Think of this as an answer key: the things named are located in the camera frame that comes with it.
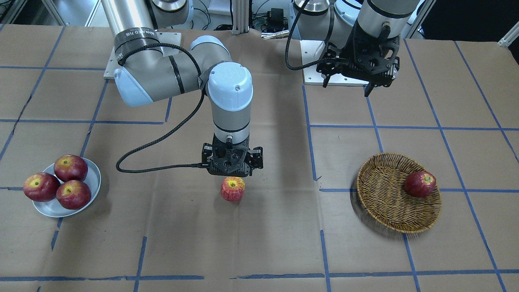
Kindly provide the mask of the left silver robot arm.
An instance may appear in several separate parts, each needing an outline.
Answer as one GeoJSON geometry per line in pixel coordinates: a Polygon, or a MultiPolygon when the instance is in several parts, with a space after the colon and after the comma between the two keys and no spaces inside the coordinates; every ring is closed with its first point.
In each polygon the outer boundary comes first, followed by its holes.
{"type": "Polygon", "coordinates": [[[284,52],[288,69],[316,66],[323,87],[336,74],[366,81],[365,96],[377,87],[389,87],[397,77],[401,32],[417,9],[417,0],[364,0],[354,21],[341,14],[344,0],[293,0],[294,17],[284,52]],[[315,61],[291,65],[291,40],[322,41],[323,51],[315,61]]]}

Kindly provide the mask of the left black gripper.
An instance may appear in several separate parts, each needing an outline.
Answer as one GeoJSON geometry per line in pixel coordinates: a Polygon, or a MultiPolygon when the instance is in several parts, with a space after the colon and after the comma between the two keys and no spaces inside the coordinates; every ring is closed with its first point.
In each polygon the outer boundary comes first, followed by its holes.
{"type": "Polygon", "coordinates": [[[375,36],[369,35],[360,25],[355,25],[345,46],[340,50],[335,45],[325,45],[316,71],[323,78],[326,88],[331,77],[343,74],[367,81],[365,97],[369,97],[375,86],[390,86],[397,77],[400,58],[400,37],[389,37],[391,27],[381,25],[375,36]]]}

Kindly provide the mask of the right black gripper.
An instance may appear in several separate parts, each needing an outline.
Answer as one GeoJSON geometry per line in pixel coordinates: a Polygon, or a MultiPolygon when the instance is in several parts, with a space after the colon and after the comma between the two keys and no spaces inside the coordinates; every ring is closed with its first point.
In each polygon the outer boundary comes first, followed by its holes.
{"type": "Polygon", "coordinates": [[[249,149],[249,137],[228,146],[214,135],[211,144],[203,144],[202,164],[215,176],[248,177],[253,170],[264,168],[263,148],[249,149]]]}

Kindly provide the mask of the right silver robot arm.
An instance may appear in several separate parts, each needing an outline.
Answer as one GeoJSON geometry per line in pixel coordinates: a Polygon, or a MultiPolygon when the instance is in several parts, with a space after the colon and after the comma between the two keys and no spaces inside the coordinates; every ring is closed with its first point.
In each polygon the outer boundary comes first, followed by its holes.
{"type": "Polygon", "coordinates": [[[248,177],[264,166],[262,147],[249,148],[252,76],[233,62],[229,50],[214,36],[196,38],[185,49],[161,41],[159,24],[174,26],[189,21],[189,0],[104,0],[109,27],[114,35],[118,68],[114,79],[125,104],[149,105],[200,90],[201,97],[191,114],[162,137],[127,152],[116,163],[123,173],[145,173],[173,168],[202,168],[217,176],[248,177]],[[178,131],[209,97],[214,134],[204,144],[200,163],[177,164],[142,170],[120,165],[130,155],[165,140],[178,131]]]}

